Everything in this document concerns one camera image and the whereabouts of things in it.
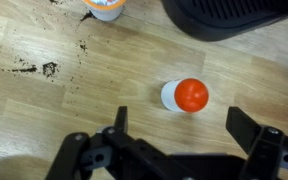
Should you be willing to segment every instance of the orange lid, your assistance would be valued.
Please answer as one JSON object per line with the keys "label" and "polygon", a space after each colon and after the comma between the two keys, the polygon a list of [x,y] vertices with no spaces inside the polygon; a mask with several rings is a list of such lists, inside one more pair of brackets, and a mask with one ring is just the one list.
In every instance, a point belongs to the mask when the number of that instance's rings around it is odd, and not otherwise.
{"label": "orange lid", "polygon": [[112,10],[112,9],[116,9],[120,6],[122,6],[126,0],[119,0],[117,3],[111,5],[111,6],[101,6],[98,4],[95,4],[94,2],[92,2],[91,0],[83,0],[86,4],[88,4],[89,6],[92,6],[96,9],[100,9],[100,10]]}
{"label": "orange lid", "polygon": [[185,79],[175,89],[175,102],[183,111],[199,111],[206,106],[207,101],[207,88],[197,79]]}

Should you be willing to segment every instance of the orange-topped cup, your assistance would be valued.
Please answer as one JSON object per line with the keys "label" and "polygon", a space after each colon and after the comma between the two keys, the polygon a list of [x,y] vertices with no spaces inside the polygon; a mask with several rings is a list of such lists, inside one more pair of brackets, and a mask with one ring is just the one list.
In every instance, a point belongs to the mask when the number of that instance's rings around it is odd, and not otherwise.
{"label": "orange-topped cup", "polygon": [[83,0],[99,20],[112,21],[122,12],[126,0]]}
{"label": "orange-topped cup", "polygon": [[197,79],[170,81],[161,92],[164,106],[175,112],[197,112],[208,102],[208,90],[204,83]]}

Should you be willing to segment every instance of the screw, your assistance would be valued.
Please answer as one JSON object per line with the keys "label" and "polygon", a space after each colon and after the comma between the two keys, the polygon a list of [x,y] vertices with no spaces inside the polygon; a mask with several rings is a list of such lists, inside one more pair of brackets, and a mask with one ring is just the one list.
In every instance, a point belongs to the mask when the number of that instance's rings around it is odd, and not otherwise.
{"label": "screw", "polygon": [[278,134],[278,130],[274,129],[274,128],[268,128],[268,132],[272,133],[272,134]]}
{"label": "screw", "polygon": [[75,136],[75,140],[79,141],[83,138],[83,135],[82,134],[78,134]]}
{"label": "screw", "polygon": [[111,128],[111,129],[108,130],[108,133],[109,133],[109,134],[113,134],[114,132],[115,132],[115,130],[114,130],[113,128]]}
{"label": "screw", "polygon": [[192,178],[192,177],[185,177],[185,178],[183,178],[182,180],[195,180],[195,179]]}

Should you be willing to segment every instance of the white cup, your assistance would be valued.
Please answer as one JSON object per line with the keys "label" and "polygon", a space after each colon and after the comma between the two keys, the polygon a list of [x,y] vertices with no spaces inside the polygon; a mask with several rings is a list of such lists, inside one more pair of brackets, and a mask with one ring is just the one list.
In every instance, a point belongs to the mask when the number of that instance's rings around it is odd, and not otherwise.
{"label": "white cup", "polygon": [[91,0],[83,1],[87,4],[89,10],[97,19],[101,21],[113,21],[121,14],[126,0],[119,0],[117,3],[109,6],[98,5]]}

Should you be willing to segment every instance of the wooden floor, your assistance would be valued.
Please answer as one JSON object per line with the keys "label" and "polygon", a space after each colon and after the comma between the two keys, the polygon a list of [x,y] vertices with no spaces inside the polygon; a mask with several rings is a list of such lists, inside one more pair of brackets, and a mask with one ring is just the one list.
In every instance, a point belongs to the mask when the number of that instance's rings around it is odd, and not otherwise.
{"label": "wooden floor", "polygon": [[[0,179],[43,179],[67,134],[92,135],[120,105],[129,134],[165,153],[246,157],[225,130],[229,106],[288,134],[288,20],[207,43],[179,31],[160,0],[129,0],[110,23],[80,22],[82,1],[59,2],[0,0]],[[207,85],[208,105],[166,110],[161,88],[187,77]]]}

